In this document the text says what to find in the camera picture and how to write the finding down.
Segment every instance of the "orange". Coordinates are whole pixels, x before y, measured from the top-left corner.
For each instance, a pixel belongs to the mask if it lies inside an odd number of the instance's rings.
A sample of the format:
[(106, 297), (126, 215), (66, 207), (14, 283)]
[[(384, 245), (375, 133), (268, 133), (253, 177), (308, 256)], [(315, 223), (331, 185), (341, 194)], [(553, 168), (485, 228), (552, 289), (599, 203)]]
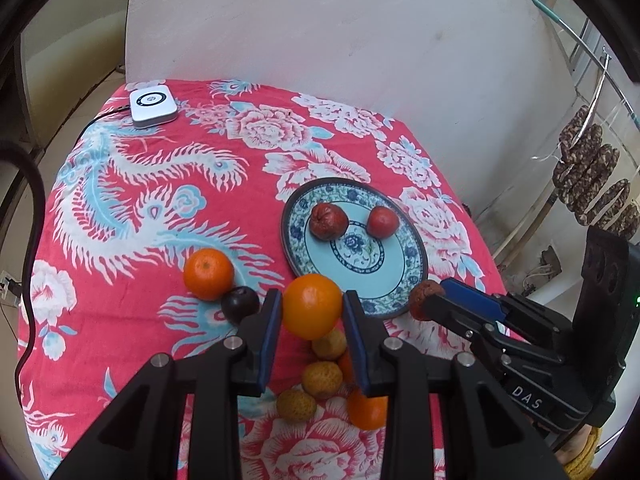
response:
[(355, 390), (347, 397), (347, 413), (351, 423), (361, 430), (378, 430), (386, 424), (388, 397), (365, 397)]
[(331, 332), (341, 314), (340, 288), (320, 274), (296, 278), (282, 295), (282, 324), (308, 341)]
[(199, 300), (214, 301), (234, 286), (234, 266), (217, 249), (200, 249), (184, 264), (184, 285)]
[(354, 384), (356, 376), (353, 373), (353, 364), (348, 350), (338, 358), (338, 366), (342, 371), (342, 380), (347, 384)]

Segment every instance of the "plate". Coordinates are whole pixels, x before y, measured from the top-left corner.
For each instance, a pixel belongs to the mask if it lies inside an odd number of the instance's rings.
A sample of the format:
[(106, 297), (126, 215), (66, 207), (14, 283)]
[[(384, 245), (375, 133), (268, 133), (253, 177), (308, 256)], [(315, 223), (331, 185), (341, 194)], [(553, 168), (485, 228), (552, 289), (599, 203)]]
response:
[[(311, 210), (319, 202), (334, 203), (349, 217), (347, 231), (337, 240), (323, 242), (309, 230)], [(385, 240), (366, 231), (377, 205), (392, 209), (400, 219), (398, 230)], [(384, 194), (354, 180), (319, 178), (298, 188), (285, 205), (280, 236), (295, 275), (316, 272), (341, 290), (355, 290), (368, 316), (402, 314), (411, 289), (427, 279), (427, 254), (411, 221)]]

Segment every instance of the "white router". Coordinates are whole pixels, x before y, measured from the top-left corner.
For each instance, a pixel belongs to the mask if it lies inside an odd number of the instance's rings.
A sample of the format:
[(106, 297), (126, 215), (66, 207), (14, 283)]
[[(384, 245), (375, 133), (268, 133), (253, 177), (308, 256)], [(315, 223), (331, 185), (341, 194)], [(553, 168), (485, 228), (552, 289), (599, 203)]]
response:
[(135, 128), (168, 123), (178, 117), (178, 106), (167, 85), (134, 90), (129, 94), (129, 103)]

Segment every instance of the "screw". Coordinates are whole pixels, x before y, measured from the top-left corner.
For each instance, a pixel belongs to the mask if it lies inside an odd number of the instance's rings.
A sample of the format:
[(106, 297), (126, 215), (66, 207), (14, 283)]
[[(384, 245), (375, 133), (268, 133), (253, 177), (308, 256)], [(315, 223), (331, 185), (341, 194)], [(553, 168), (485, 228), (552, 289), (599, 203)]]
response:
[(162, 368), (163, 366), (166, 366), (166, 364), (169, 362), (169, 356), (167, 354), (156, 354), (151, 358), (151, 364), (153, 366), (155, 366), (156, 368)]
[(456, 359), (461, 365), (467, 368), (473, 366), (473, 364), (476, 362), (476, 358), (474, 357), (474, 355), (469, 352), (460, 352), (456, 354)]
[(384, 345), (389, 348), (389, 350), (399, 350), (402, 348), (402, 340), (397, 337), (387, 337)]
[(244, 341), (242, 341), (241, 337), (233, 335), (225, 339), (224, 345), (225, 348), (228, 348), (229, 350), (235, 350), (236, 348), (240, 348), (242, 346), (242, 343), (244, 343)]

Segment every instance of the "tablecloth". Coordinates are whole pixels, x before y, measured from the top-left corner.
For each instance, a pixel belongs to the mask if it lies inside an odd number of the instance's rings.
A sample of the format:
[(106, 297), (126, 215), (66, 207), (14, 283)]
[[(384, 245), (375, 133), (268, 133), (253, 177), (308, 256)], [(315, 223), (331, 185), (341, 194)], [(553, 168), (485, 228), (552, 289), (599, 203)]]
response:
[[(238, 282), (262, 296), (293, 279), (279, 222), (287, 198), (305, 182), (340, 176), (384, 192), (417, 227), (432, 278), (504, 291), (478, 230), (401, 121), (236, 80), (127, 84), (103, 111), (127, 104), (133, 89), (158, 83), (174, 94), (178, 119), (146, 130), (134, 129), (128, 112), (97, 121), (47, 200), (31, 282), (36, 345), (20, 377), (29, 437), (47, 478), (151, 355), (191, 356), (234, 332), (219, 304), (185, 289), (181, 269), (189, 254), (201, 247), (225, 251)], [(420, 132), (422, 139), (440, 135), (446, 132)], [(408, 314), (386, 326), (430, 354), (452, 357), (465, 348), (443, 327)], [(24, 346), (26, 320), (19, 336)], [(282, 329), (267, 392), (239, 399), (246, 480), (379, 477), (385, 430), (349, 423), (345, 388), (320, 402), (306, 424), (278, 418), (277, 394), (298, 384), (313, 360), (309, 343)], [(442, 476), (437, 410), (433, 418)]]

